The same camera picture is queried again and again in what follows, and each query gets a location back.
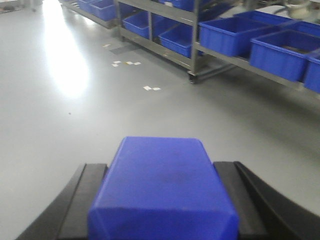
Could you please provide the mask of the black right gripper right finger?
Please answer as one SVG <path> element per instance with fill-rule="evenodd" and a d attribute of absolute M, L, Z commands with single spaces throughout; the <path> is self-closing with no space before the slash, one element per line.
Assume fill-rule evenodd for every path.
<path fill-rule="evenodd" d="M 320 217 L 239 161 L 213 163 L 239 215 L 239 240 L 318 240 Z"/>

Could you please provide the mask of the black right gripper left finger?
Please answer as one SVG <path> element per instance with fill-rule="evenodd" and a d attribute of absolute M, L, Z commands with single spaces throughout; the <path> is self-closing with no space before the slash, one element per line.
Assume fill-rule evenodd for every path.
<path fill-rule="evenodd" d="M 63 190 L 17 239 L 87 240 L 88 211 L 107 170 L 103 163 L 80 165 Z"/>

